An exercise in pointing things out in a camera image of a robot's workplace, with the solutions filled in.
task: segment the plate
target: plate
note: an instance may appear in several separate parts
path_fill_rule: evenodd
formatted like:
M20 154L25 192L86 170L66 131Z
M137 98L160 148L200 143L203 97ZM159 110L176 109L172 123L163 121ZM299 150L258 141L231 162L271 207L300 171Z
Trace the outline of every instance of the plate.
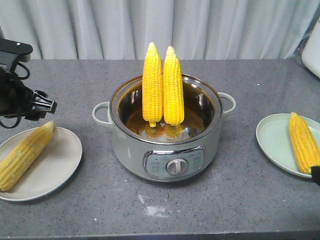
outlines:
M287 113L279 113L262 119L256 127L256 139L263 153L278 167L291 174L311 179L311 175L299 172L297 167L288 133L289 116ZM320 124L309 118L302 118L320 146Z
M0 160L35 129L23 131L1 144ZM10 190L0 191L0 199L29 201L53 192L77 169L82 151L77 135L68 129L55 127L49 144Z

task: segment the countertop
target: countertop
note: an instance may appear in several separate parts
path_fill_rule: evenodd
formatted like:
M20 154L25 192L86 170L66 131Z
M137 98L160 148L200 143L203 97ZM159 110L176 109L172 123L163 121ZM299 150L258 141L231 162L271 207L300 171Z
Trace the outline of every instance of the countertop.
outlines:
M54 120L74 132L83 154L71 178L39 199L0 200L0 239L320 239L320 187L261 151L264 117L297 112L320 122L320 80L294 59L182 60L182 72L233 96L217 155L180 182L142 179L117 160L112 133L93 107L142 74L141 60L31 60L24 84L48 93L55 114L0 130L0 143ZM160 209L153 214L150 209Z

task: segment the corn cob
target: corn cob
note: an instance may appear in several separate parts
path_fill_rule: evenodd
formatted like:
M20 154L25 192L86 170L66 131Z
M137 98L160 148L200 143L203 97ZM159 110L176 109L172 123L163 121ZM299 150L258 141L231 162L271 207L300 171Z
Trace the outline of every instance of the corn cob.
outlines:
M0 162L1 191L7 191L16 184L50 142L54 128L54 121L38 127Z
M163 65L163 116L172 126L184 121L184 93L180 61L172 46L166 51Z
M289 117L289 137L296 164L301 173L311 174L320 165L320 150L307 122L295 112Z
M163 117L162 63L156 45L149 44L142 75L142 115L150 127Z

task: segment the black robotic arm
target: black robotic arm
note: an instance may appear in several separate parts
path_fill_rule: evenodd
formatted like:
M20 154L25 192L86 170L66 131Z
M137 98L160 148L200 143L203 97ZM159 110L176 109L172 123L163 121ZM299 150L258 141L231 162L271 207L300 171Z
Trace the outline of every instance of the black robotic arm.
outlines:
M0 117L16 118L12 126L6 126L0 120L0 126L15 128L21 118L38 121L46 113L54 114L57 103L47 99L47 94L31 90L22 80L30 76L29 69L20 62L28 62L33 51L31 45L0 38ZM19 65L26 71L25 76L15 73Z

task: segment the control panel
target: control panel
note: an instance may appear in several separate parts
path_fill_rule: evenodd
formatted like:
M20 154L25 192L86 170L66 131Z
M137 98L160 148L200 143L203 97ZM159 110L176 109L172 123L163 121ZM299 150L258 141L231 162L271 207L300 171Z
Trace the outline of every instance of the control panel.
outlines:
M172 151L147 151L142 165L152 176L176 178L193 174L202 168L205 160L205 146Z

